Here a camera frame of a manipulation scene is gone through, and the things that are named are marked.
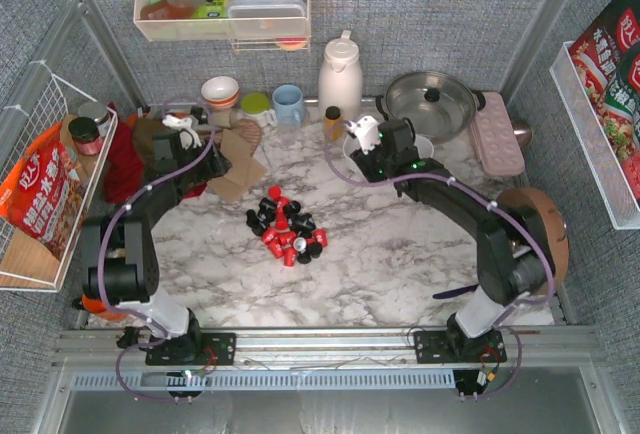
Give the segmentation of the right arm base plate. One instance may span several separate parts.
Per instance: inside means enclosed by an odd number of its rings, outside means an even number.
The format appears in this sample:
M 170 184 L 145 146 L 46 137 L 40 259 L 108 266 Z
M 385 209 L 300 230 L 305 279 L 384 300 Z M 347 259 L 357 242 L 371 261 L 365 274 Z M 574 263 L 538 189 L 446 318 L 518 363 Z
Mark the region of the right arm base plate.
M 502 334 L 491 330 L 478 338 L 453 339 L 445 330 L 412 333 L 419 364 L 504 363 L 507 354 Z

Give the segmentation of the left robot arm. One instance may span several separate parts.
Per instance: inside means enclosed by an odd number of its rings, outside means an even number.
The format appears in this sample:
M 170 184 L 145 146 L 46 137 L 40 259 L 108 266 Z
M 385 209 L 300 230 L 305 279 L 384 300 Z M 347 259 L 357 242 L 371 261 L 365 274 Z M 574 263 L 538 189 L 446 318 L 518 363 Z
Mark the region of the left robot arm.
M 230 163 L 215 142 L 165 130 L 153 137 L 153 163 L 142 171 L 138 190 L 109 217 L 83 223 L 80 241 L 84 294 L 115 313 L 142 321 L 150 330 L 144 350 L 163 361 L 188 363 L 203 352 L 192 310 L 160 287 L 152 229 L 198 186 L 220 177 Z

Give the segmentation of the white plastic storage basket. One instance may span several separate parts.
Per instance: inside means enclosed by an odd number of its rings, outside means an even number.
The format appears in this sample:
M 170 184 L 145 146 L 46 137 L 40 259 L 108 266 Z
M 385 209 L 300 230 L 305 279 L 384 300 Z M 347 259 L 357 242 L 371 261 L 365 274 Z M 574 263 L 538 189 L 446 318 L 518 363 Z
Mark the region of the white plastic storage basket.
M 414 141 L 415 147 L 418 149 L 418 154 L 420 158 L 431 158 L 434 154 L 435 147 L 433 143 L 422 135 L 417 134 Z M 358 141 L 350 136 L 346 136 L 343 144 L 342 144 L 342 154 L 346 159 L 347 168 L 359 176 L 362 176 L 362 173 L 355 163 L 355 161 L 351 158 L 351 154 L 360 148 Z

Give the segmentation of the brown cardboard piece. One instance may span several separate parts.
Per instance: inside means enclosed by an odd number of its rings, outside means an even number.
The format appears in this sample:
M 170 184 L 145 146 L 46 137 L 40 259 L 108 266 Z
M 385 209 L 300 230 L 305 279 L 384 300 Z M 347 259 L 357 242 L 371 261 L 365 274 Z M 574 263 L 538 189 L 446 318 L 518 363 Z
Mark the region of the brown cardboard piece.
M 259 183 L 267 169 L 253 157 L 251 146 L 231 130 L 222 133 L 219 151 L 231 163 L 231 168 L 222 177 L 211 179 L 207 190 L 233 203 Z

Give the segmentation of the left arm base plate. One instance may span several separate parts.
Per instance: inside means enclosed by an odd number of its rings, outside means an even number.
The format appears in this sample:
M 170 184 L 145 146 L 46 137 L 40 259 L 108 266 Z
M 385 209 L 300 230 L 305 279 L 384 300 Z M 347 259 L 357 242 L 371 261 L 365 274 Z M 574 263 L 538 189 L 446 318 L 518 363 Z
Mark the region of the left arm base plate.
M 234 363 L 236 341 L 235 333 L 203 333 L 198 344 L 185 335 L 148 349 L 145 364 L 231 366 Z

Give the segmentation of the brown cloth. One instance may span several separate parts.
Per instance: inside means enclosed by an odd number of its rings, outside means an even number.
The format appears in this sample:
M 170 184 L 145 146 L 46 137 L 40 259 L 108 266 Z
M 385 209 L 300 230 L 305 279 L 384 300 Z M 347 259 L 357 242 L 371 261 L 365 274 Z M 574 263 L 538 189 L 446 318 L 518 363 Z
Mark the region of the brown cloth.
M 142 162 L 141 182 L 144 183 L 156 172 L 154 136 L 165 130 L 159 120 L 139 118 L 132 128 L 132 142 L 138 158 Z

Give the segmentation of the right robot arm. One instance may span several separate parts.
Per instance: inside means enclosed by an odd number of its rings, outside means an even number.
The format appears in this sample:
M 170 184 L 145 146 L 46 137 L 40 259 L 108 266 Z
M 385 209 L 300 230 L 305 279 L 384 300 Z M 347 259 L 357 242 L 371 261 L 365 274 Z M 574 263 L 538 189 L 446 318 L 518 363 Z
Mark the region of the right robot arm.
M 438 210 L 476 242 L 478 286 L 445 330 L 455 358 L 468 355 L 514 304 L 531 302 L 541 288 L 554 289 L 555 264 L 537 210 L 492 201 L 421 156 L 407 119 L 364 116 L 346 122 L 345 129 L 358 144 L 350 157 L 368 183 L 389 184 L 399 196 Z

